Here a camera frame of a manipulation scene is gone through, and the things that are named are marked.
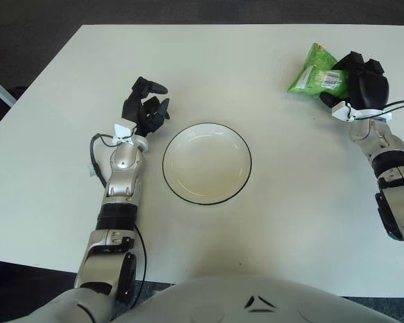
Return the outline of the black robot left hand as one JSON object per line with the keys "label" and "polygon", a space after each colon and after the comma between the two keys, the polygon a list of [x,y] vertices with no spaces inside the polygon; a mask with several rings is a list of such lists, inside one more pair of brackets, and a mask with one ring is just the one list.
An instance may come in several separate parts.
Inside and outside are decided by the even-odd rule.
{"label": "black robot left hand", "polygon": [[170,116],[167,111],[169,99],[159,101],[156,96],[143,101],[150,94],[167,94],[168,89],[159,83],[139,77],[124,101],[121,118],[136,124],[135,134],[146,137],[163,126]]}

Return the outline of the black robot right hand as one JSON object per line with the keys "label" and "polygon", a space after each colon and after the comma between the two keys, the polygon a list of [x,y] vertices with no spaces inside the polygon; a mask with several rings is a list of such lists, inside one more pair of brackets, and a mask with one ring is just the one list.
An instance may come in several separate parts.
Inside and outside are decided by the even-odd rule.
{"label": "black robot right hand", "polygon": [[322,92],[321,101],[328,107],[344,101],[355,110],[382,110],[389,98],[389,83],[382,65],[369,59],[364,62],[360,53],[351,51],[333,66],[334,70],[345,72],[346,94],[333,95]]}

